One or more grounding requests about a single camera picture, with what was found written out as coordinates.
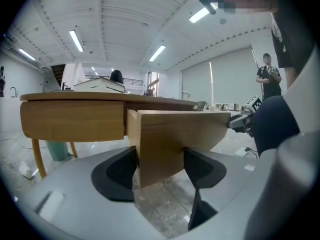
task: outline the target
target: staircase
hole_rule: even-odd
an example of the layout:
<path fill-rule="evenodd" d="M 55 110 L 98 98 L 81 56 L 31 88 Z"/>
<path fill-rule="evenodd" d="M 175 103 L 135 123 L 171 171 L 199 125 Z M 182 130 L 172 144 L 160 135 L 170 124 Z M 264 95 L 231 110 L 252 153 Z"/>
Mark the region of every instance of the staircase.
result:
<path fill-rule="evenodd" d="M 57 80 L 59 86 L 61 87 L 62 76 L 65 70 L 65 64 L 51 66 L 55 79 Z"/>

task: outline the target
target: green trash bin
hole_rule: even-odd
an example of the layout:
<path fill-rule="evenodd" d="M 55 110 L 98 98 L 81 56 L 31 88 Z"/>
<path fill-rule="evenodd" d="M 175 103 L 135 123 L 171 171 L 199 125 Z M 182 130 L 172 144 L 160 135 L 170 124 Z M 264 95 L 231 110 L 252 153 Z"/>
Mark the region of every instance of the green trash bin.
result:
<path fill-rule="evenodd" d="M 63 161 L 68 155 L 68 147 L 65 142 L 46 141 L 46 145 L 54 161 Z"/>

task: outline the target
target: concrete floor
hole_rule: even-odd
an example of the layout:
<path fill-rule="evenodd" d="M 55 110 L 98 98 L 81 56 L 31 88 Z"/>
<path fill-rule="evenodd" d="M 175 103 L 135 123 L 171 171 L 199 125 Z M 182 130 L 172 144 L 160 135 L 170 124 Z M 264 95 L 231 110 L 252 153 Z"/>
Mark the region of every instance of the concrete floor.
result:
<path fill-rule="evenodd" d="M 125 137 L 124 140 L 116 141 L 75 143 L 75 148 L 81 159 L 129 145 L 128 137 Z M 256 150 L 255 142 L 248 134 L 228 129 L 225 138 L 212 151 L 235 156 L 235 152 L 241 147 Z M 64 163 L 72 163 L 72 157 L 63 162 L 53 161 L 44 141 L 40 142 L 40 150 L 48 174 Z M 256 158 L 253 154 L 248 154 L 247 157 Z M 12 198 L 22 197 L 41 180 L 39 173 L 32 180 L 23 177 L 19 173 L 21 162 L 26 162 L 33 172 L 37 170 L 31 140 L 24 136 L 21 129 L 0 133 L 0 173 Z M 195 188 L 184 170 L 145 188 L 138 187 L 134 176 L 133 192 L 136 207 L 165 237 L 173 238 L 188 231 Z"/>

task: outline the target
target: window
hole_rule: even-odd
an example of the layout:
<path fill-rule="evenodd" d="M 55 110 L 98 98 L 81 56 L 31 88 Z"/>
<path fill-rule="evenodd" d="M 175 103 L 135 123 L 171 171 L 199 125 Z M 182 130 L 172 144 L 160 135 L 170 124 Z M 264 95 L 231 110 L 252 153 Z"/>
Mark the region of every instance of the window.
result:
<path fill-rule="evenodd" d="M 159 96 L 159 73 L 149 72 L 148 73 L 148 89 L 154 89 L 153 96 Z"/>

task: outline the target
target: black hair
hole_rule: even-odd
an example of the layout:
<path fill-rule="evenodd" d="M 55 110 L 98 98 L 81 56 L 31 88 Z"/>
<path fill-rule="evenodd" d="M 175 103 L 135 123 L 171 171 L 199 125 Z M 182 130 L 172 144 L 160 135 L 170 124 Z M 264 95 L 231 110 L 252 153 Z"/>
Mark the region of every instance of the black hair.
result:
<path fill-rule="evenodd" d="M 110 75 L 110 80 L 120 84 L 124 84 L 124 78 L 122 77 L 121 72 L 117 69 L 112 71 Z"/>

